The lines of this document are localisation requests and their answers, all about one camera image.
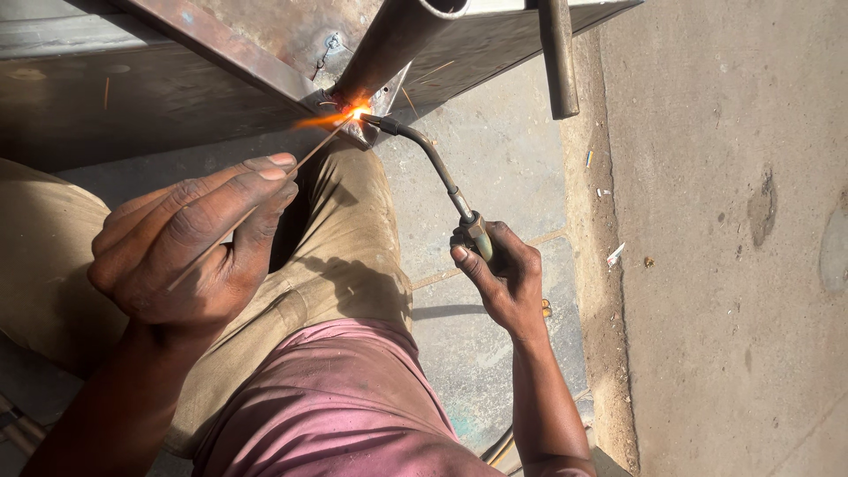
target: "welding torch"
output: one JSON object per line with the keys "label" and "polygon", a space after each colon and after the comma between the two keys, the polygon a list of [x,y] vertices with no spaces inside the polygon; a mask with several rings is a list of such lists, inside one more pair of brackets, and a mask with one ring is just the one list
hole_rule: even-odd
{"label": "welding torch", "polygon": [[454,236],[450,240],[451,246],[463,245],[480,255],[485,261],[491,260],[493,252],[492,241],[489,239],[488,233],[486,233],[486,221],[483,220],[480,212],[472,210],[468,206],[466,198],[462,196],[460,188],[456,187],[454,179],[448,173],[448,168],[444,166],[442,158],[439,157],[436,148],[432,146],[432,141],[427,139],[427,136],[424,136],[419,131],[405,126],[400,121],[392,118],[361,114],[360,119],[368,124],[379,127],[380,131],[387,132],[392,136],[403,136],[411,139],[424,149],[424,153],[430,158],[430,162],[432,162],[432,166],[436,169],[436,173],[442,179],[445,188],[448,189],[450,201],[454,203],[456,211],[460,213],[460,225],[454,230]]}

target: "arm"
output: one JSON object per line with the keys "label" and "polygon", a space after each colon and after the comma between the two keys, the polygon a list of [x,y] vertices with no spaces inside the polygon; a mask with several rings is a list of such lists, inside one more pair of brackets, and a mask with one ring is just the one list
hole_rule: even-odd
{"label": "arm", "polygon": [[512,338],[513,430],[525,472],[577,468],[594,475],[583,423],[542,316],[541,255],[503,222],[487,223],[487,231],[501,262],[492,265],[496,273],[463,247],[450,253],[477,286],[489,316]]}
{"label": "arm", "polygon": [[[94,239],[92,284],[130,317],[22,476],[147,473],[194,363],[249,303],[268,270],[276,224],[297,186],[289,154],[248,160],[134,199]],[[167,287],[254,206],[231,244]]]}

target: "hand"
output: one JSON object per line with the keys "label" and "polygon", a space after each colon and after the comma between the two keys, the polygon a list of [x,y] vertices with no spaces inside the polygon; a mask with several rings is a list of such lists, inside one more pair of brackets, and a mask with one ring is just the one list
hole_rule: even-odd
{"label": "hand", "polygon": [[542,316],[542,256],[503,222],[486,222],[486,231],[504,266],[493,273],[480,255],[459,245],[450,251],[456,266],[480,290],[489,316],[514,340],[547,339]]}
{"label": "hand", "polygon": [[[208,344],[250,302],[268,273],[271,242],[298,192],[290,154],[246,160],[211,176],[133,199],[106,217],[92,242],[88,279],[131,319],[166,340]],[[192,262],[254,206],[257,209],[203,264]]]}

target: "forearm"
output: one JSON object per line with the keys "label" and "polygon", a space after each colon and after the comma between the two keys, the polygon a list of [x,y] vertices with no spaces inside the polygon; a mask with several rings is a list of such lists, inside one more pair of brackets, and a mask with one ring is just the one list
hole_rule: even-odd
{"label": "forearm", "polygon": [[513,339],[513,345],[513,432],[522,462],[528,465],[570,457],[569,464],[591,471],[583,423],[547,333]]}
{"label": "forearm", "polygon": [[145,475],[156,458],[188,371],[205,340],[162,343],[131,323],[112,356],[83,386],[22,476]]}

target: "leg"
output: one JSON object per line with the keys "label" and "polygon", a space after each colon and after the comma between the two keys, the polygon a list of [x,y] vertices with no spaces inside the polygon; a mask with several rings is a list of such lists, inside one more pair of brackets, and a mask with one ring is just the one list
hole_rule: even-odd
{"label": "leg", "polygon": [[87,191],[0,159],[0,329],[81,378],[118,341],[127,317],[86,278],[109,209]]}
{"label": "leg", "polygon": [[165,439],[171,452],[191,457],[232,393],[293,331],[344,317],[410,327],[412,291],[382,164],[341,141],[327,154],[314,186],[301,191],[310,221],[291,260],[189,373]]}

